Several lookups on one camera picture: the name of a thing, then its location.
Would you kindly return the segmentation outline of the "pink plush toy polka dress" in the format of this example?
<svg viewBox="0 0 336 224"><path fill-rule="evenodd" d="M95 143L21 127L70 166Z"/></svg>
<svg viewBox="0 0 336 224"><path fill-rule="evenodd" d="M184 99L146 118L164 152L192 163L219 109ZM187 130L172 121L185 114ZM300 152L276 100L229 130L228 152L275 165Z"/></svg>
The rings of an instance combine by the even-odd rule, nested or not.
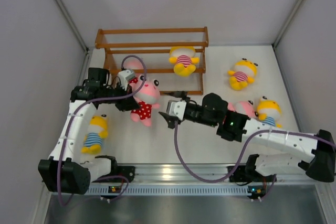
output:
<svg viewBox="0 0 336 224"><path fill-rule="evenodd" d="M152 110L159 109L160 91L158 89L159 81L148 80L143 74L138 76L137 82L131 82L130 85L133 90L137 90L142 82L144 85L133 97L140 106L138 109L132 110L130 113L131 120L134 122L141 122L144 126L150 127L152 125Z"/></svg>

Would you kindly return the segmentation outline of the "pink plush toy red dress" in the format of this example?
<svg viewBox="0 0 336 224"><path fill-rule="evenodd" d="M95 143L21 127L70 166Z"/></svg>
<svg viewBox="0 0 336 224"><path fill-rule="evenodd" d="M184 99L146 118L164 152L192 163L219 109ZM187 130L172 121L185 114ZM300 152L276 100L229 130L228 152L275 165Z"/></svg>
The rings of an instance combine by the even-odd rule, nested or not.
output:
<svg viewBox="0 0 336 224"><path fill-rule="evenodd" d="M236 103L229 102L227 108L231 111L247 115L250 118L258 118L258 112L254 109L254 103L251 100Z"/></svg>

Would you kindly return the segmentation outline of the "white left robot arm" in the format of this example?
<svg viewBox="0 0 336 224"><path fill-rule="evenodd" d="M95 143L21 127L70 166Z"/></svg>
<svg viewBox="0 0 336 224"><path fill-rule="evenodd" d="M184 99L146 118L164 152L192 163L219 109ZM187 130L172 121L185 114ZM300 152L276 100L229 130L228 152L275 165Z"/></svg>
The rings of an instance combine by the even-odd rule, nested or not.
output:
<svg viewBox="0 0 336 224"><path fill-rule="evenodd" d="M117 179L119 170L112 156L97 156L81 164L81 148L92 117L100 104L115 104L119 111L131 111L136 103L129 81L135 78L131 69L118 73L116 87L108 85L109 71L89 68L88 77L76 86L70 96L69 111L61 135L47 159L40 160L38 171L50 192L83 195L91 182L102 177Z"/></svg>

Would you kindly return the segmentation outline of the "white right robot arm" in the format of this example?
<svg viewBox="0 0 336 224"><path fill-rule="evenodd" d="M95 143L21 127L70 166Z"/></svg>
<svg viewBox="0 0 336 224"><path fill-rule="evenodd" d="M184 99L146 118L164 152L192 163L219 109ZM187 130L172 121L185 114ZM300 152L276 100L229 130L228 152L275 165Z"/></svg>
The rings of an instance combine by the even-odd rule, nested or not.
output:
<svg viewBox="0 0 336 224"><path fill-rule="evenodd" d="M249 143L259 144L280 151L276 155L250 155L245 164L245 174L258 180L278 174L301 174L331 183L335 179L335 142L332 134L319 130L316 134L290 132L229 110L227 101L209 93L197 104L185 91L171 92L176 100L167 103L160 114L170 129L177 130L183 121L215 127L216 134L227 141L237 141L243 148L231 176L238 168Z"/></svg>

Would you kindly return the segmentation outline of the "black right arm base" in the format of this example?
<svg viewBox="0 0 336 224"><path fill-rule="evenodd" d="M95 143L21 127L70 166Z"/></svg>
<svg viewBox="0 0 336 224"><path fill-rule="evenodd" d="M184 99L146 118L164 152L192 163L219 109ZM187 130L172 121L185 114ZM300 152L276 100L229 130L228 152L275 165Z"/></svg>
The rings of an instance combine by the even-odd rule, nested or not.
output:
<svg viewBox="0 0 336 224"><path fill-rule="evenodd" d="M246 172L245 165L239 165L230 175L229 181L238 186L246 186L254 181L254 177Z"/></svg>

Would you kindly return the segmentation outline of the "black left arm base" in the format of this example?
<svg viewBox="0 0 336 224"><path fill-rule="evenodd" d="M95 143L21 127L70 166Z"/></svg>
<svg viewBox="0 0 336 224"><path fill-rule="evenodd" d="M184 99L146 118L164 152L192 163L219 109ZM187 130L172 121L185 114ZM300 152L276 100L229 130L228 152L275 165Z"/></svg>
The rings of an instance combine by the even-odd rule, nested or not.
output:
<svg viewBox="0 0 336 224"><path fill-rule="evenodd" d="M128 179L129 182L132 182L135 178L135 166L121 165L116 169L116 174L123 176Z"/></svg>

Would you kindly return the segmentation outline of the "pink plush toy on shelf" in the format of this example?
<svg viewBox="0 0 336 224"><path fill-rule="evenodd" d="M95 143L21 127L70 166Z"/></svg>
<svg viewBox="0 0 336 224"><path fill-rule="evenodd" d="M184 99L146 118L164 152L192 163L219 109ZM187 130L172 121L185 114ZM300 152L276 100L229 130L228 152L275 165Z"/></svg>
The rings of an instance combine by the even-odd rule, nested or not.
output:
<svg viewBox="0 0 336 224"><path fill-rule="evenodd" d="M123 64L123 67L125 69L132 69L132 70L142 70L143 69L143 65L141 61L137 59L126 60Z"/></svg>

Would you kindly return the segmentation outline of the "yellow plush toy on shelf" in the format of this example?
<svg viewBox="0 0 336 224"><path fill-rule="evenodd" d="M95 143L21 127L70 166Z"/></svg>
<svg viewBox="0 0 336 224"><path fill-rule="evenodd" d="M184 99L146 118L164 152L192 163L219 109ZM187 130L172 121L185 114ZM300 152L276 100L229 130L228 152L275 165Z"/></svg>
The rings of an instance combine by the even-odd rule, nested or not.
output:
<svg viewBox="0 0 336 224"><path fill-rule="evenodd" d="M196 70L200 62L196 57L196 50L193 46L175 46L170 50L169 63L174 65L173 71L181 77L188 77Z"/></svg>

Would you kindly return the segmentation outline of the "brown wooden two-tier shelf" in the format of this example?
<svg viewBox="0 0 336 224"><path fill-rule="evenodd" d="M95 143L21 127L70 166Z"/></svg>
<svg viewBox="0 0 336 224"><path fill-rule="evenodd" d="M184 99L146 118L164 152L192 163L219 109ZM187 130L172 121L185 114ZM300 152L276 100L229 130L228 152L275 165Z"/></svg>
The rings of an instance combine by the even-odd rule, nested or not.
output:
<svg viewBox="0 0 336 224"><path fill-rule="evenodd" d="M173 41L173 42L107 42L106 35L145 35L145 34L191 34L202 33L201 41ZM200 61L195 64L194 74L199 75L199 89L190 90L190 95L204 94L203 74L206 72L205 50L209 44L208 28L148 28L148 29L99 29L95 39L95 48L104 49L105 62L104 67L115 77L122 69L122 64L117 64L115 55L144 55L155 54L160 56L170 54L177 49L194 49L195 53L200 54Z"/></svg>

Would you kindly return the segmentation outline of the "yellow plush blue stripes left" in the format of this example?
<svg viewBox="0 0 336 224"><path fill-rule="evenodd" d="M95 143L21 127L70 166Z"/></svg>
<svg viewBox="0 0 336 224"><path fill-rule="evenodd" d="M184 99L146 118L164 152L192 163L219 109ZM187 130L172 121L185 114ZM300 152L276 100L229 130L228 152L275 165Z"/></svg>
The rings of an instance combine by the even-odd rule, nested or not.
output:
<svg viewBox="0 0 336 224"><path fill-rule="evenodd" d="M81 152L98 155L101 153L103 141L108 137L109 126L106 114L94 115L87 128Z"/></svg>

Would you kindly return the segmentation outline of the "yellow plush toy pink stripes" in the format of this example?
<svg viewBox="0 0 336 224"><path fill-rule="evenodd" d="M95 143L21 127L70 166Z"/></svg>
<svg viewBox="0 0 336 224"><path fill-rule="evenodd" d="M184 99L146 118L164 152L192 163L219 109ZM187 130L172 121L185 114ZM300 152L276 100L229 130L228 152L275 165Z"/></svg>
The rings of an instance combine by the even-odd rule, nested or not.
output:
<svg viewBox="0 0 336 224"><path fill-rule="evenodd" d="M240 91L255 82L258 64L242 58L236 62L233 69L228 70L229 85L233 90Z"/></svg>

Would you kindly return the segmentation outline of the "yellow plush toy blue stripes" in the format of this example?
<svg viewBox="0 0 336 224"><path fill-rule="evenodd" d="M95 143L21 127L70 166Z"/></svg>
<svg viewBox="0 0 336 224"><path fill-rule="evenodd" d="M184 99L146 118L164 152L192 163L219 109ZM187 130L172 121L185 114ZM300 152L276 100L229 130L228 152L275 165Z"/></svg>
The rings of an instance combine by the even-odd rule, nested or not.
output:
<svg viewBox="0 0 336 224"><path fill-rule="evenodd" d="M257 105L258 120L274 127L282 128L278 123L281 118L280 105L275 100L262 96Z"/></svg>

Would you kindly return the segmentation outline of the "aluminium mounting rail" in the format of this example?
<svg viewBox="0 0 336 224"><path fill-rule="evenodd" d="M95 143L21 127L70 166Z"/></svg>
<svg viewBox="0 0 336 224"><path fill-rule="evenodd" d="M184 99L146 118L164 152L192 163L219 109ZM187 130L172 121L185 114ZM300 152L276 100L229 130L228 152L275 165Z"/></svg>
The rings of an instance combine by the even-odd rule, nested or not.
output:
<svg viewBox="0 0 336 224"><path fill-rule="evenodd" d="M196 182L182 164L131 164L135 166L135 182ZM233 164L189 164L188 167L205 179L219 179L228 173ZM287 184L316 183L305 174L278 174L277 182Z"/></svg>

